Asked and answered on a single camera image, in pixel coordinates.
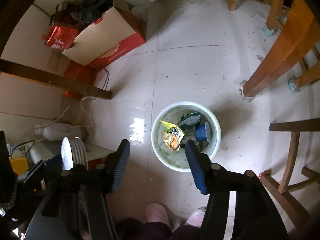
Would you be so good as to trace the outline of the clear plastic cup blue label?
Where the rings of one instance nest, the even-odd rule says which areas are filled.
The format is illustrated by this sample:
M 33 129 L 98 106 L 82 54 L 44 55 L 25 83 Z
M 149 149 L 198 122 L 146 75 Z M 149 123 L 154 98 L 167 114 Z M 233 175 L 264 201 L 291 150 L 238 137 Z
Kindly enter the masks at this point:
M 203 124 L 199 124 L 195 127 L 195 138 L 197 141 L 211 141 L 211 132 L 210 132 L 210 124 L 209 122 L 205 122 Z

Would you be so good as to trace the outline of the yellow snack wrapper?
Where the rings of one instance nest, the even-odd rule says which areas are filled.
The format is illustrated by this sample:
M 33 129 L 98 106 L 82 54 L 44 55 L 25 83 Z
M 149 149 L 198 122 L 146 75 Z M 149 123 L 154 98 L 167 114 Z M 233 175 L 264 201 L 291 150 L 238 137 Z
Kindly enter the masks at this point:
M 185 133 L 176 124 L 163 120 L 161 120 L 161 123 L 164 128 L 162 140 L 172 151 L 178 150 Z

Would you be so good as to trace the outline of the white round trash bin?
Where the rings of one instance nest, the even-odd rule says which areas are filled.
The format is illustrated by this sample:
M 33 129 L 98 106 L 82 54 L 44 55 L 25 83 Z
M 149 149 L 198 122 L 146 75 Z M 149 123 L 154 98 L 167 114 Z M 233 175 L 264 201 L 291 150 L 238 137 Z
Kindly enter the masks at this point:
M 178 150 L 172 151 L 162 140 L 164 128 L 161 120 L 176 124 L 185 133 Z M 195 127 L 205 122 L 210 124 L 211 141 L 199 142 L 195 138 Z M 201 153 L 213 159 L 221 143 L 220 124 L 213 112 L 201 104 L 189 101 L 177 102 L 163 109 L 151 130 L 152 149 L 160 162 L 174 171 L 190 172 L 185 155 L 185 144 L 188 140 L 193 141 Z

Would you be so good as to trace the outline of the wooden stool near bin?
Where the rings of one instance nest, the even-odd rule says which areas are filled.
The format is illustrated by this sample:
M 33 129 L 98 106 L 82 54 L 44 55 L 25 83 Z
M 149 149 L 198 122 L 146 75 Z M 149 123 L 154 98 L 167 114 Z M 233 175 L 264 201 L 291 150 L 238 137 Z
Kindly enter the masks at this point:
M 266 170 L 259 174 L 259 179 L 278 204 L 283 208 L 293 225 L 296 228 L 301 229 L 302 226 L 310 220 L 311 215 L 302 206 L 302 204 L 292 196 L 291 193 L 302 190 L 313 183 L 319 184 L 319 173 L 304 166 L 302 168 L 302 175 L 304 175 L 307 180 L 292 185 L 289 183 L 297 159 L 300 134 L 302 132 L 319 132 L 319 118 L 271 123 L 269 130 L 271 132 L 291 133 L 287 162 L 280 182 L 277 182 L 271 177 L 270 170 Z

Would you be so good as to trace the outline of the right pink slipper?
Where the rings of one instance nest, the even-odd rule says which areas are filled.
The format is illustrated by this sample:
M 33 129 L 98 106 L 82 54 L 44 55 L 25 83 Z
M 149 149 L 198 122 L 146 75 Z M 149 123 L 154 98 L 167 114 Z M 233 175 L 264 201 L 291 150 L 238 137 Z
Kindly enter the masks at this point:
M 204 215 L 206 213 L 206 207 L 201 207 L 195 210 L 185 222 L 185 225 L 194 226 L 196 228 L 200 228 L 204 219 Z

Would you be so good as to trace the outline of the pink slipper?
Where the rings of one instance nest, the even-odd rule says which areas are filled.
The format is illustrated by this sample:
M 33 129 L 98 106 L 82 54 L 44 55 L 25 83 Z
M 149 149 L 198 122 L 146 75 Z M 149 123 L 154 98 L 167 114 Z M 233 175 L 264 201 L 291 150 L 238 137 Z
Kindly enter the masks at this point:
M 206 207 L 201 207 L 195 210 L 185 222 L 185 225 L 194 226 L 196 228 L 200 228 L 204 219 L 204 215 L 206 213 Z
M 150 203 L 146 206 L 146 221 L 148 223 L 163 223 L 168 227 L 171 227 L 169 222 L 169 216 L 163 205 L 159 203 Z

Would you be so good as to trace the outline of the white power strip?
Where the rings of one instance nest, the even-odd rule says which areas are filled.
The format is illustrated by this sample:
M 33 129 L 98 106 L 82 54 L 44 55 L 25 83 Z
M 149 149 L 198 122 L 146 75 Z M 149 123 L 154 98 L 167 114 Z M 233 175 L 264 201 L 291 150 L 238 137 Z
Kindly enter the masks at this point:
M 50 141 L 61 141 L 64 137 L 79 137 L 82 140 L 87 138 L 87 131 L 84 127 L 62 123 L 52 123 L 46 126 L 36 125 L 35 133 Z

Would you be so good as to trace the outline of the left pink slipper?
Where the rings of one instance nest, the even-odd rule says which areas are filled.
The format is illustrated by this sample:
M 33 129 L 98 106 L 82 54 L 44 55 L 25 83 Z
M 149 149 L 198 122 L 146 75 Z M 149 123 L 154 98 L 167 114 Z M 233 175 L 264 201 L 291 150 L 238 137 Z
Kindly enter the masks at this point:
M 163 223 L 168 227 L 171 227 L 169 222 L 169 216 L 163 205 L 159 203 L 150 203 L 146 206 L 146 221 L 148 223 Z

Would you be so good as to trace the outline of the wooden table front-left leg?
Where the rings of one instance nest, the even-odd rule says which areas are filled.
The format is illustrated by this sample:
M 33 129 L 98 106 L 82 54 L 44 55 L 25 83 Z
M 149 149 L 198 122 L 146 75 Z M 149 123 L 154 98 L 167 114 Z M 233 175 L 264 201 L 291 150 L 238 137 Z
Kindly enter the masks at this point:
M 46 86 L 70 90 L 85 96 L 111 100 L 112 93 L 86 83 L 1 59 L 1 73 Z

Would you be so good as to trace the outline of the red foil snack bag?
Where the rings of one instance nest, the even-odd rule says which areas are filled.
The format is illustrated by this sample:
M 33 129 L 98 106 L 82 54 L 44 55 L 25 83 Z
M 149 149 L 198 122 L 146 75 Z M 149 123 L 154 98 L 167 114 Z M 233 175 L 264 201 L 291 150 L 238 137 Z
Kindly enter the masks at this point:
M 44 45 L 53 49 L 64 51 L 68 49 L 79 35 L 80 31 L 68 25 L 53 23 L 48 33 L 42 35 Z

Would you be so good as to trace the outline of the cardboard box red base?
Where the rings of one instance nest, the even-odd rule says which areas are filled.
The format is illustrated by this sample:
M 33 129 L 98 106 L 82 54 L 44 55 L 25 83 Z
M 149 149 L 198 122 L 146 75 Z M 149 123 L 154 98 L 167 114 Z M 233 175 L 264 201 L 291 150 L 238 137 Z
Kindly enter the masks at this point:
M 112 7 L 84 29 L 63 55 L 83 66 L 101 70 L 145 42 L 142 26 L 135 16 Z

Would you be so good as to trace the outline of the wooden table front-right leg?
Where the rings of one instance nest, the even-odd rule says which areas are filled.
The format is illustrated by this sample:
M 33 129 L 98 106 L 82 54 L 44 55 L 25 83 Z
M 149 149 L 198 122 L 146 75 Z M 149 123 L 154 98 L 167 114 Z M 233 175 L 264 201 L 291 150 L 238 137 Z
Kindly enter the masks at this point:
M 254 97 L 290 70 L 319 41 L 319 23 L 304 0 L 293 0 L 287 21 L 257 70 L 243 85 Z

